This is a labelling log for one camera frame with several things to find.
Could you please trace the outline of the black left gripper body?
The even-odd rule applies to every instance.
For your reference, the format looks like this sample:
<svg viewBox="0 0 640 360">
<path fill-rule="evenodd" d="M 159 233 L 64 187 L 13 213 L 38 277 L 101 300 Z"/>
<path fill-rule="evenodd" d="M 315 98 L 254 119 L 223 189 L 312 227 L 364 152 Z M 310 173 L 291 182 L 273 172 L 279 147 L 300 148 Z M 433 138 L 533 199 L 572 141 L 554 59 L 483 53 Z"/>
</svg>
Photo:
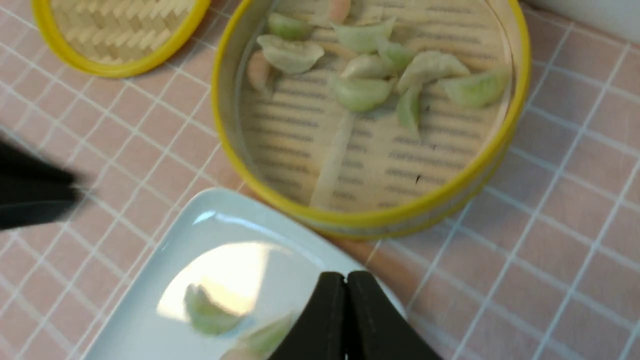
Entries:
<svg viewBox="0 0 640 360">
<path fill-rule="evenodd" d="M 0 142 L 0 229 L 68 219 L 83 200 L 78 175 L 38 158 L 8 140 Z"/>
</svg>

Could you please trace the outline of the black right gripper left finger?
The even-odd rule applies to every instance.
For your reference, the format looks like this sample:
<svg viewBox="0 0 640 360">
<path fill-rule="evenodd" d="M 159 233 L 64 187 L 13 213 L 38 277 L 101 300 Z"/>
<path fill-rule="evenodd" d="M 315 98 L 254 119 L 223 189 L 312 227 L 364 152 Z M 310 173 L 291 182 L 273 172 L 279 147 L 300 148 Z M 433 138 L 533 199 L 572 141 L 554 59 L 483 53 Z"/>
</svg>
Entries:
<svg viewBox="0 0 640 360">
<path fill-rule="evenodd" d="M 345 277 L 322 272 L 289 333 L 271 360 L 343 360 L 346 310 Z"/>
</svg>

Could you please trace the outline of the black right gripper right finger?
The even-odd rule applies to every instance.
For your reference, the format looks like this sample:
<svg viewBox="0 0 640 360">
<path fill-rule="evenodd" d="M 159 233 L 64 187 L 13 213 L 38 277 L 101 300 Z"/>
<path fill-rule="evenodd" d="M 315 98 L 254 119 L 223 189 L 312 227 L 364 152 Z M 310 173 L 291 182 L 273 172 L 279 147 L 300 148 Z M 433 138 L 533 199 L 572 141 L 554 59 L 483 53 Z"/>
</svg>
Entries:
<svg viewBox="0 0 640 360">
<path fill-rule="evenodd" d="M 346 295 L 348 360 L 441 360 L 394 307 L 372 273 L 350 272 Z"/>
</svg>

